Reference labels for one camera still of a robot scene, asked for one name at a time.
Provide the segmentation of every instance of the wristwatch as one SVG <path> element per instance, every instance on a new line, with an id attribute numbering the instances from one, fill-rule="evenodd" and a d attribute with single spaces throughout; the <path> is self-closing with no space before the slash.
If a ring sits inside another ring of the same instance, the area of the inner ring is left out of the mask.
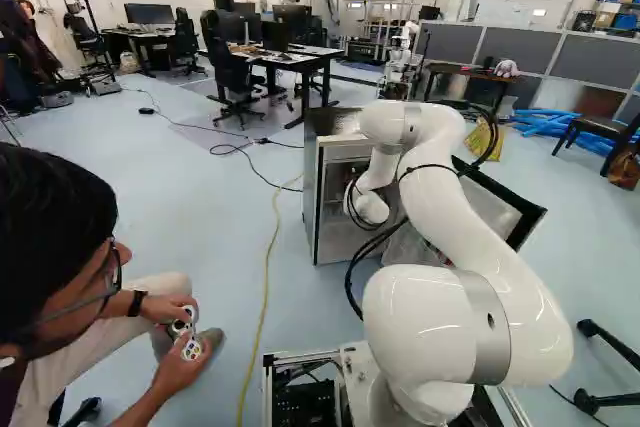
<path id="1" fill-rule="evenodd" d="M 134 290 L 133 300 L 129 306 L 127 317 L 137 317 L 140 315 L 140 307 L 142 307 L 142 301 L 149 294 L 146 290 Z"/>

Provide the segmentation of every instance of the white game controller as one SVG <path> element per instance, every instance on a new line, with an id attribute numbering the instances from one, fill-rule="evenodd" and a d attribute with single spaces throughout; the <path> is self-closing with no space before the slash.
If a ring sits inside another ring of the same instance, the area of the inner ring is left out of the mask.
<path id="1" fill-rule="evenodd" d="M 184 360 L 196 360 L 202 354 L 202 345 L 196 339 L 195 323 L 198 321 L 198 311 L 193 305 L 185 305 L 182 307 L 187 311 L 191 317 L 191 322 L 183 322 L 182 320 L 174 320 L 167 326 L 167 333 L 173 339 L 174 343 L 180 338 L 186 331 L 191 331 L 191 338 L 187 342 L 187 345 L 182 349 L 181 357 Z"/>

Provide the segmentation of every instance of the man's hand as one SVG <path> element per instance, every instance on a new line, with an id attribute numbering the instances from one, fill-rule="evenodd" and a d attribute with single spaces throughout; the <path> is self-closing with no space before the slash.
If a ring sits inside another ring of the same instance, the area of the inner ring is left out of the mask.
<path id="1" fill-rule="evenodd" d="M 190 339 L 190 332 L 180 336 L 158 365 L 158 370 L 151 381 L 149 390 L 161 398 L 169 399 L 195 382 L 213 354 L 209 341 L 205 338 L 200 338 L 198 339 L 202 344 L 200 356 L 195 360 L 184 360 L 180 354 Z"/>
<path id="2" fill-rule="evenodd" d="M 140 306 L 140 316 L 153 323 L 161 323 L 180 319 L 185 323 L 191 322 L 189 314 L 182 308 L 193 305 L 196 309 L 196 299 L 189 295 L 147 295 Z"/>

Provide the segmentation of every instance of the table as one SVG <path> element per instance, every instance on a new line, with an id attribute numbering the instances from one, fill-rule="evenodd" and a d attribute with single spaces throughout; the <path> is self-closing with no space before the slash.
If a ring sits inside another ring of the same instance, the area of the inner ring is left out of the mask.
<path id="1" fill-rule="evenodd" d="M 493 80 L 497 82 L 500 87 L 498 91 L 498 95 L 491 106 L 492 113 L 495 114 L 500 107 L 500 103 L 504 98 L 504 95 L 507 92 L 507 88 L 509 84 L 513 84 L 516 82 L 516 77 L 498 77 L 490 72 L 485 70 L 478 70 L 476 68 L 465 68 L 464 65 L 458 64 L 448 64 L 445 62 L 431 63 L 427 65 L 429 69 L 429 81 L 427 82 L 427 88 L 424 91 L 423 101 L 427 102 L 429 100 L 429 94 L 431 93 L 431 88 L 433 87 L 433 82 L 438 74 L 455 74 L 455 75 L 466 75 L 472 79 L 483 79 L 483 80 Z"/>
<path id="2" fill-rule="evenodd" d="M 109 51 L 109 55 L 111 55 L 112 59 L 119 58 L 122 50 L 124 49 L 118 48 L 118 46 L 115 45 L 115 42 L 110 39 L 111 36 L 125 37 L 128 41 L 131 41 L 136 56 L 138 57 L 142 73 L 147 77 L 153 78 L 155 78 L 155 75 L 149 70 L 147 61 L 145 61 L 144 56 L 142 55 L 142 47 L 147 49 L 154 45 L 169 44 L 173 41 L 173 37 L 176 35 L 173 29 L 168 31 L 156 30 L 153 32 L 133 32 L 125 29 L 103 29 L 102 34 L 106 38 L 107 50 Z"/>
<path id="3" fill-rule="evenodd" d="M 285 129 L 291 129 L 298 124 L 301 124 L 304 121 L 304 115 L 306 111 L 309 109 L 309 86 L 310 86 L 310 77 L 313 72 L 320 70 L 325 67 L 325 64 L 329 62 L 328 59 L 318 56 L 312 55 L 304 55 L 295 52 L 288 52 L 291 60 L 285 60 L 280 58 L 280 52 L 270 52 L 267 51 L 267 55 L 256 55 L 246 52 L 231 52 L 235 56 L 246 58 L 248 61 L 263 66 L 267 71 L 267 92 L 269 95 L 276 95 L 279 93 L 276 88 L 276 70 L 288 70 L 289 72 L 299 73 L 302 77 L 302 112 L 300 116 L 292 120 L 291 122 L 285 124 Z M 208 55 L 208 51 L 206 49 L 199 50 L 199 54 Z M 326 89 L 323 87 L 323 107 L 325 106 L 324 102 L 328 104 L 328 85 Z"/>
<path id="4" fill-rule="evenodd" d="M 331 92 L 331 59 L 342 57 L 344 55 L 344 50 L 333 49 L 331 47 L 318 47 L 314 45 L 301 45 L 300 47 L 293 47 L 292 45 L 289 45 L 288 51 L 311 55 L 322 59 L 322 107 L 334 107 L 338 105 L 339 101 L 337 100 L 329 102 L 329 93 Z"/>

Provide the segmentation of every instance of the floor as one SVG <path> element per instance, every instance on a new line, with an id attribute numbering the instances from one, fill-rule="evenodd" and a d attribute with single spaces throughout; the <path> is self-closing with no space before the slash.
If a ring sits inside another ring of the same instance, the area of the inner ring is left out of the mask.
<path id="1" fill-rule="evenodd" d="M 339 69 L 342 75 L 345 69 L 364 78 L 372 74 L 340 65 L 334 71 Z M 209 119 L 217 113 L 217 105 L 202 95 L 209 92 L 196 89 L 198 84 L 177 87 L 184 82 L 174 79 L 176 85 L 170 85 L 140 75 L 121 80 L 129 89 L 150 92 L 174 121 L 211 126 Z M 293 81 L 289 74 L 279 78 L 286 87 Z M 332 82 L 332 88 L 332 98 L 344 106 L 365 104 L 375 95 L 373 88 L 347 82 Z M 139 115 L 137 109 L 148 105 L 151 99 L 140 92 L 78 97 L 72 106 L 19 119 L 21 139 L 84 165 L 114 186 L 120 208 L 116 234 L 135 254 L 126 279 L 173 270 L 188 273 L 201 307 L 200 328 L 219 326 L 227 332 L 217 360 L 152 425 L 232 426 L 258 320 L 264 253 L 275 225 L 273 189 L 251 173 L 240 154 L 209 155 L 210 146 L 238 142 L 237 137 Z M 311 105 L 319 105 L 319 96 Z M 284 106 L 275 110 L 282 123 L 296 115 Z M 227 128 L 237 131 L 231 123 L 221 126 Z M 273 139 L 301 145 L 302 135 L 299 126 L 277 132 Z M 548 283 L 570 321 L 592 317 L 640 349 L 640 195 L 599 177 L 602 160 L 594 154 L 574 147 L 552 157 L 554 142 L 508 131 L 500 162 L 485 164 L 483 171 L 549 209 L 521 254 Z M 246 151 L 273 182 L 284 183 L 302 170 L 298 149 L 266 145 Z M 464 147 L 458 153 L 469 158 Z M 361 339 L 362 325 L 343 293 L 345 265 L 313 268 L 301 228 L 300 195 L 283 193 L 279 206 L 282 227 L 271 262 L 260 352 L 331 349 Z M 369 262 L 358 272 L 356 291 L 375 267 Z M 601 342 L 578 334 L 575 351 L 569 373 L 555 383 L 566 394 L 581 386 L 598 395 L 640 389 L 640 376 Z M 98 395 L 104 401 L 100 425 L 106 425 L 137 400 L 154 368 L 148 340 L 131 342 L 69 388 L 65 415 L 82 398 Z M 517 394 L 536 427 L 598 425 L 548 388 L 521 388 Z M 260 425 L 260 399 L 256 368 L 245 425 Z M 609 408 L 599 417 L 612 426 L 636 426 L 639 413 L 638 408 Z"/>

